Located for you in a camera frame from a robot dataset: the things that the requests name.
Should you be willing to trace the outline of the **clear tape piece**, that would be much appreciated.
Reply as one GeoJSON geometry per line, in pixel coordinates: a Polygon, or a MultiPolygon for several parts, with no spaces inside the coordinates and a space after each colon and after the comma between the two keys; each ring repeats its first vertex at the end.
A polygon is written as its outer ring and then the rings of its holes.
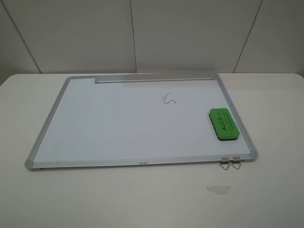
{"type": "Polygon", "coordinates": [[[230,187],[229,186],[207,186],[206,189],[217,195],[227,195],[230,187]]]}

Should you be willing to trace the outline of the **right metal hanging clip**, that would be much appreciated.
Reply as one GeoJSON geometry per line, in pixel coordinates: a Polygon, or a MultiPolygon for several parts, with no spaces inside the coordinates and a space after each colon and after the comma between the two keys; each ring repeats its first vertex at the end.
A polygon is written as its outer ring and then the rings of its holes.
{"type": "Polygon", "coordinates": [[[233,157],[233,160],[231,162],[231,166],[236,169],[239,170],[241,167],[241,158],[240,157],[233,157]]]}

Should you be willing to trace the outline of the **white whiteboard with aluminium frame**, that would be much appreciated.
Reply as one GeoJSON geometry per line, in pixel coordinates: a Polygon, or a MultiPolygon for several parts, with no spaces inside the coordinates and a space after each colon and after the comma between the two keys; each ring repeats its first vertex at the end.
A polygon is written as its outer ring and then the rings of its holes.
{"type": "Polygon", "coordinates": [[[68,77],[25,161],[30,171],[254,161],[258,153],[216,73],[68,77]],[[240,132],[220,141],[227,108],[240,132]]]}

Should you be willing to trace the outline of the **left metal hanging clip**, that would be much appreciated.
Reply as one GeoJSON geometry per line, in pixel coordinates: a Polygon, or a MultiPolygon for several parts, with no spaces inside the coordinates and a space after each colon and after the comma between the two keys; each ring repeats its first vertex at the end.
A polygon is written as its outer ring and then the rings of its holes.
{"type": "Polygon", "coordinates": [[[227,171],[230,167],[230,159],[229,157],[221,158],[220,167],[227,171]]]}

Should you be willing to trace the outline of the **green whiteboard eraser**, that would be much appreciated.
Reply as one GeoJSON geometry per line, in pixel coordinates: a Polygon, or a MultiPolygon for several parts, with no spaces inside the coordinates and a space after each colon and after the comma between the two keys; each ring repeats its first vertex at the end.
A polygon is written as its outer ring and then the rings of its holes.
{"type": "Polygon", "coordinates": [[[239,137],[238,127],[227,108],[211,109],[209,118],[220,141],[233,141],[239,137]]]}

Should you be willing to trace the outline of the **metal hanging clip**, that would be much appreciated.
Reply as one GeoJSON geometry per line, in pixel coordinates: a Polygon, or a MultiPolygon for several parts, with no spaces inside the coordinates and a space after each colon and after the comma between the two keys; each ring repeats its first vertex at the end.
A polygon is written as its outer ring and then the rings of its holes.
{"type": "Polygon", "coordinates": [[[233,160],[231,162],[231,166],[236,169],[239,170],[241,167],[241,158],[240,157],[233,157],[233,160]]]}
{"type": "Polygon", "coordinates": [[[230,167],[230,159],[229,157],[221,158],[220,167],[227,171],[230,167]]]}

